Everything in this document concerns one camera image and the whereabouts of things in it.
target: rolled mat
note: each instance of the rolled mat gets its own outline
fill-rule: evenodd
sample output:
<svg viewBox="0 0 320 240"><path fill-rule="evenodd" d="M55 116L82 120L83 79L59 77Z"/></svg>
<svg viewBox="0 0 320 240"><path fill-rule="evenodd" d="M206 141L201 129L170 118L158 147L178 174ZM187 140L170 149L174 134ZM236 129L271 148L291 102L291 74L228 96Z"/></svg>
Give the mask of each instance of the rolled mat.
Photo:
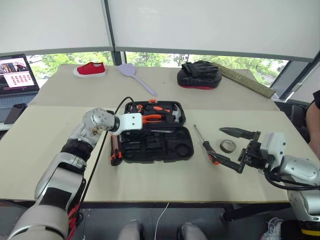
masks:
<svg viewBox="0 0 320 240"><path fill-rule="evenodd" d="M269 88L251 78L244 76L236 71L233 71L225 66L222 66L218 63L213 62L213 65L219 67L222 76L235 81L238 84L245 86L248 89L255 91L256 93L270 99L272 95L276 92L272 88Z"/></svg>

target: black cable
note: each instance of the black cable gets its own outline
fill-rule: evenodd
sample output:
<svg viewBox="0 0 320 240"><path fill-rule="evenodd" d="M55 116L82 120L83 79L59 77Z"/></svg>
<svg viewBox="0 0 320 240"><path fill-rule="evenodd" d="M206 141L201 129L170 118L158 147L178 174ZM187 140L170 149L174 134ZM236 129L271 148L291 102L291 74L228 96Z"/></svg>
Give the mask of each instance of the black cable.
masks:
<svg viewBox="0 0 320 240"><path fill-rule="evenodd" d="M116 108L114 114L116 114L116 113L118 112L118 110L119 110L119 108L121 107L121 105L122 105L122 104L124 103L124 101L127 100L127 99L130 99L133 104L135 103L135 101L132 99L132 97L126 96L126 97L120 102L120 104L119 104L119 106Z"/></svg>
<svg viewBox="0 0 320 240"><path fill-rule="evenodd" d="M289 190L289 191L308 191L308 190L320 190L320 186L282 186L280 184L275 183L269 174L265 171L264 172L264 177L265 179L273 186L279 188L279 189L284 189L284 190Z"/></svg>
<svg viewBox="0 0 320 240"><path fill-rule="evenodd" d="M283 182L283 183L287 183L287 184L292 184L292 185L298 185L298 186L312 186L313 185L310 185L310 184L306 184L306 183L301 183L301 182L295 182L295 181L290 181L290 180L286 180L286 179L283 179L282 177L280 176L277 176L275 174L273 174L272 172L269 173L269 177L272 181L275 181L275 182Z"/></svg>
<svg viewBox="0 0 320 240"><path fill-rule="evenodd" d="M115 112L114 112L114 115L118 112L119 108L121 107L121 105L124 103L125 100L127 99L130 99L132 101L132 103L134 104L135 101L132 99L132 97L130 96L127 96L125 97L121 102L120 104L118 105L118 107L116 108ZM86 197L86 194L87 194L87 191L88 191L88 188L89 188L89 185L91 183L91 180L94 176L94 173L95 173L95 170L96 170L96 167L98 165L98 162L99 162L99 159L100 159L100 155L101 155L101 152L102 152L102 149L103 149L103 146L105 145L105 141L107 139L107 135L108 135L108 131L105 132L105 135L104 135L104 138L103 138L103 141L102 141L102 144L101 144L101 147L100 147L100 150L99 150L99 153L98 153L98 156L96 157L96 160L95 160L95 163L94 163L94 166L93 166L93 169L92 169L92 172L90 174L90 177L89 177L89 180L85 186L85 189L83 191L83 195L82 195L82 198L81 198L81 201L80 201L80 204L79 204L79 208L78 210L76 211L76 216L78 216L78 213L80 211L80 208L81 208L81 205L84 203L84 200L85 200L85 197Z"/></svg>

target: tabletop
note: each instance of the tabletop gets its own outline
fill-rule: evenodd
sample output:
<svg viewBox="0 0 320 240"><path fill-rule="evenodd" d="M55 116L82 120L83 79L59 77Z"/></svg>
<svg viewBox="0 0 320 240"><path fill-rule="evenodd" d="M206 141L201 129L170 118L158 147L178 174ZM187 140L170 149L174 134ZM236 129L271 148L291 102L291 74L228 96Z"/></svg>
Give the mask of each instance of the tabletop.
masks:
<svg viewBox="0 0 320 240"><path fill-rule="evenodd" d="M135 101L177 101L184 109L278 111L274 102L226 77L212 90L183 88L177 83L180 68L137 67L136 76L150 86L151 95L135 79L122 75L116 66L107 66L105 76L79 78L72 74L78 67L62 64L40 89L29 105L116 108L127 96ZM253 78L248 69L236 69Z"/></svg>
<svg viewBox="0 0 320 240"><path fill-rule="evenodd" d="M0 199L33 200L35 187L54 156L60 152L74 127L92 107L31 105L1 140ZM232 139L237 147L226 154L236 161L248 140L228 136L220 127L238 127L250 131L283 132L285 154L309 158L319 164L314 153L280 111L190 110L186 123L194 146L194 155L186 161L151 164L110 164L109 137L87 192L86 202L287 202L286 191L273 187L254 168L243 174L213 165L193 129L196 124L217 153L219 144ZM102 138L88 160L88 179L102 144Z"/></svg>

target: floor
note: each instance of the floor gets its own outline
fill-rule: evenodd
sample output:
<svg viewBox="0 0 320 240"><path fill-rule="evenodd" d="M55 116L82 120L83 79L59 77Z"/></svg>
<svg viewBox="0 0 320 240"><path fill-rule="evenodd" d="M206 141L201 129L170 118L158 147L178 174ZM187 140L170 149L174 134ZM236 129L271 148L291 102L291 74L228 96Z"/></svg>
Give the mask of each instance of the floor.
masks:
<svg viewBox="0 0 320 240"><path fill-rule="evenodd" d="M73 240L116 240L122 227L132 219L144 225L145 240L153 240L162 208L97 208L83 209L84 220ZM157 240L175 240L177 227L185 222L199 226L209 240L258 240L273 217L294 219L291 208L260 214L227 224L219 219L222 208L168 208L157 229ZM0 206L0 240L5 240L24 210Z"/></svg>

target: black tool case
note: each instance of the black tool case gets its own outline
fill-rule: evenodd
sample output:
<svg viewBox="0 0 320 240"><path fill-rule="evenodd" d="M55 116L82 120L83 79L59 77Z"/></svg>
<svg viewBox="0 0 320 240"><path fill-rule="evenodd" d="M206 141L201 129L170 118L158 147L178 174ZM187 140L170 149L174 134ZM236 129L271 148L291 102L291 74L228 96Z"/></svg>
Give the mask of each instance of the black tool case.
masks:
<svg viewBox="0 0 320 240"><path fill-rule="evenodd" d="M176 117L173 115L177 107L181 113L178 122L175 121ZM131 102L125 106L124 113L137 112L147 118L150 115L161 115L161 120L150 118L148 121L151 122L144 123L141 130L121 133L121 152L125 162L149 164L154 161L164 161L170 163L191 158L194 154L194 146L188 129L183 126L186 116L179 102L150 100L149 102L135 102L134 105Z"/></svg>

